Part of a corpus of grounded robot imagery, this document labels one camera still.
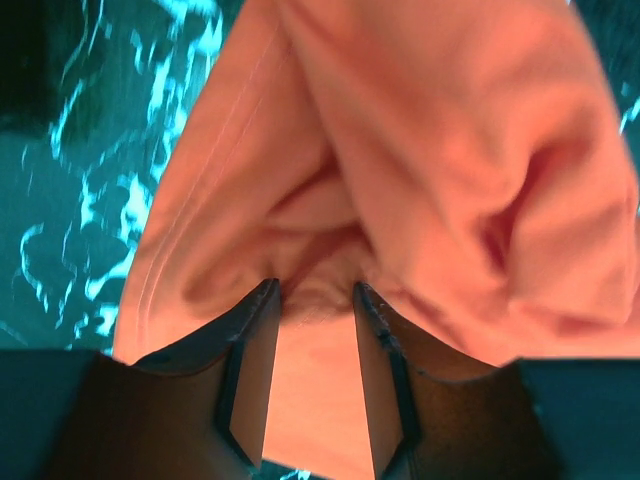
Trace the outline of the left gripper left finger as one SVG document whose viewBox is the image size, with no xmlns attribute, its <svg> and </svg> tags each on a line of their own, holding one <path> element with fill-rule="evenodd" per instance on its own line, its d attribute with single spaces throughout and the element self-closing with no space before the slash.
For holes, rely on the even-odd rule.
<svg viewBox="0 0 640 480">
<path fill-rule="evenodd" d="M 92 362 L 47 479 L 251 479 L 260 469 L 280 285 L 127 366 Z"/>
</svg>

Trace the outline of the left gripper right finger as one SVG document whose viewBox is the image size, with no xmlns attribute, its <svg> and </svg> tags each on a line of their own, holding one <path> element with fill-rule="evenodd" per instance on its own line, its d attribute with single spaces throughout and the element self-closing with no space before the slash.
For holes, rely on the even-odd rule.
<svg viewBox="0 0 640 480">
<path fill-rule="evenodd" d="M 561 478 L 517 365 L 455 350 L 367 284 L 353 307 L 375 478 Z"/>
</svg>

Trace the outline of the orange t shirt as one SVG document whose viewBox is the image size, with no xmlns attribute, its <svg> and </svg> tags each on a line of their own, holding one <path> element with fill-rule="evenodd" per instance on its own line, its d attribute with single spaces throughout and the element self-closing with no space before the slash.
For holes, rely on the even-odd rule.
<svg viewBox="0 0 640 480">
<path fill-rule="evenodd" d="M 352 291 L 491 365 L 639 353 L 638 179 L 564 1 L 249 1 L 120 302 L 133 363 L 282 289 L 267 456 L 373 467 Z"/>
</svg>

